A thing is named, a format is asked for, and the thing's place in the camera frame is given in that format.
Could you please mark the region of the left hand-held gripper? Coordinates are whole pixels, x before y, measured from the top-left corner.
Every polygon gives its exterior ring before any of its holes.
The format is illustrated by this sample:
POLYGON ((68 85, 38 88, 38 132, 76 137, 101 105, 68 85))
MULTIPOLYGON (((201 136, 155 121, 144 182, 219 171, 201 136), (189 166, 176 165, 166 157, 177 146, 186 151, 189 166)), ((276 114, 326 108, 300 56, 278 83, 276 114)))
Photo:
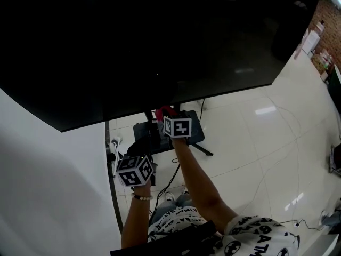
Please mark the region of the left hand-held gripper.
POLYGON ((136 140, 119 160, 116 174, 126 187, 138 187, 151 181, 156 185, 157 164, 153 162, 149 140, 136 140))

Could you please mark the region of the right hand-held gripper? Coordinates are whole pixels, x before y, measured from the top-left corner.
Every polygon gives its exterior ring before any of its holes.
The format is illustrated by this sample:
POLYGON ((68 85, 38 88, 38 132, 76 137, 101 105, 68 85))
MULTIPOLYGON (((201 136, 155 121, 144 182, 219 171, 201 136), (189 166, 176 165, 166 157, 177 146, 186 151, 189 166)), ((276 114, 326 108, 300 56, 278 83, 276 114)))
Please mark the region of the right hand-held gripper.
POLYGON ((170 139, 185 139, 192 136, 192 118, 185 111, 176 113, 172 107, 161 110, 163 118, 163 134, 170 139))

